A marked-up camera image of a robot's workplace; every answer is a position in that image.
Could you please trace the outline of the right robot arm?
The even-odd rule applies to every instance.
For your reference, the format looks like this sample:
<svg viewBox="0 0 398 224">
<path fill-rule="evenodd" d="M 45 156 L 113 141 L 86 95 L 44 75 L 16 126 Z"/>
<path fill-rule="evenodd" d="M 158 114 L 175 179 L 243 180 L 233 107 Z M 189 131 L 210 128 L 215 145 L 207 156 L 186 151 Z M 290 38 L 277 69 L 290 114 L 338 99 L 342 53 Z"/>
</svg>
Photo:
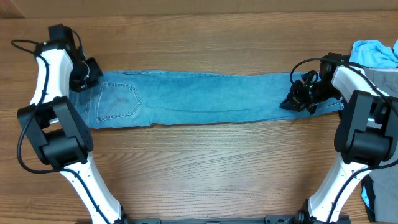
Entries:
<svg viewBox="0 0 398 224">
<path fill-rule="evenodd" d="M 397 165 L 389 162 L 397 147 L 397 98 L 380 90 L 347 55 L 328 53 L 318 62 L 318 71 L 291 81 L 280 107 L 314 114 L 320 103 L 343 99 L 334 138 L 337 155 L 319 189 L 286 223 L 349 223 L 340 211 L 356 186 L 371 171 Z"/>
</svg>

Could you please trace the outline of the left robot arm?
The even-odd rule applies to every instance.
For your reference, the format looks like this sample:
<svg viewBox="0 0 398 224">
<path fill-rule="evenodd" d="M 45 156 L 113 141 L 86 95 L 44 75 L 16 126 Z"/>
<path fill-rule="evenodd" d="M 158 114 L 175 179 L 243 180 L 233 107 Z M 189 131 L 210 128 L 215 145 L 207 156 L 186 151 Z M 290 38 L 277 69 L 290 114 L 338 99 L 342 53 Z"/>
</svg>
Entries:
<svg viewBox="0 0 398 224">
<path fill-rule="evenodd" d="M 86 58 L 78 34 L 57 24 L 48 28 L 49 40 L 36 42 L 31 54 L 38 76 L 29 105 L 17 112 L 22 131 L 17 160 L 23 169 L 38 174 L 22 160 L 27 138 L 48 173 L 60 173 L 76 190 L 92 223 L 131 223 L 123 206 L 107 188 L 93 157 L 90 130 L 69 99 L 69 92 L 95 86 L 103 72 L 96 60 Z"/>
</svg>

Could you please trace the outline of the light blue cloth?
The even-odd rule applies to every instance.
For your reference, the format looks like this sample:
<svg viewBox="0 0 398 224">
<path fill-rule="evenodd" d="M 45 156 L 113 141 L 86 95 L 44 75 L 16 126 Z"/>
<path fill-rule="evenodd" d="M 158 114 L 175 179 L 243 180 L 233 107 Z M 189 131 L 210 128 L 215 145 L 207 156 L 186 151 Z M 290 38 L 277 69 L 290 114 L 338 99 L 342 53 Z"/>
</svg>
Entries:
<svg viewBox="0 0 398 224">
<path fill-rule="evenodd" d="M 378 40 L 356 41 L 349 61 L 369 68 L 397 68 L 397 42 L 391 48 Z"/>
</svg>

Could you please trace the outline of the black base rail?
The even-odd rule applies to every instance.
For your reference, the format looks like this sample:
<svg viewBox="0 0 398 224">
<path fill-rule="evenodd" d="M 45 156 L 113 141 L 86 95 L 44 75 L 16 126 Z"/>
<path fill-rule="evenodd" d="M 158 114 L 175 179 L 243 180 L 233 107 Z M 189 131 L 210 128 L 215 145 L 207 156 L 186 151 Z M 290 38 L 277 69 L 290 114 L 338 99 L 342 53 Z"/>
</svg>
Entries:
<svg viewBox="0 0 398 224">
<path fill-rule="evenodd" d="M 267 215 L 264 218 L 227 218 L 213 220 L 161 220 L 137 219 L 131 220 L 133 224 L 294 224 L 293 215 Z"/>
</svg>

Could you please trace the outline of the light blue denim jeans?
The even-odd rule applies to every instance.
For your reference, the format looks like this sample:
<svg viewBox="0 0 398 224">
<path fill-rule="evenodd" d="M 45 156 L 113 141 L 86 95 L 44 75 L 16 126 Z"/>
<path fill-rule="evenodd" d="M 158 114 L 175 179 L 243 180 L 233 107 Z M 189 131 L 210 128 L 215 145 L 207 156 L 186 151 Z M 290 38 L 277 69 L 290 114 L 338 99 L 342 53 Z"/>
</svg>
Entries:
<svg viewBox="0 0 398 224">
<path fill-rule="evenodd" d="M 290 86 L 287 73 L 249 76 L 119 70 L 105 72 L 88 90 L 71 91 L 69 99 L 94 129 L 309 117 L 307 110 L 280 108 Z"/>
</svg>

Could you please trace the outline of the grey trousers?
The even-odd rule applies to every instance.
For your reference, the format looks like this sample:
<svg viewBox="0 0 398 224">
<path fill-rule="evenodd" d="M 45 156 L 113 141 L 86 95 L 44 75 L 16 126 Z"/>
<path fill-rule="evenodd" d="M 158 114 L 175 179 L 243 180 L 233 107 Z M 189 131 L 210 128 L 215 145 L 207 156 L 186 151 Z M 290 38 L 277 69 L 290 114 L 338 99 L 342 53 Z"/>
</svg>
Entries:
<svg viewBox="0 0 398 224">
<path fill-rule="evenodd" d="M 384 93 L 397 98 L 397 69 L 366 68 L 365 75 Z M 397 165 L 370 173 L 376 196 L 374 213 L 377 222 L 397 223 Z"/>
</svg>

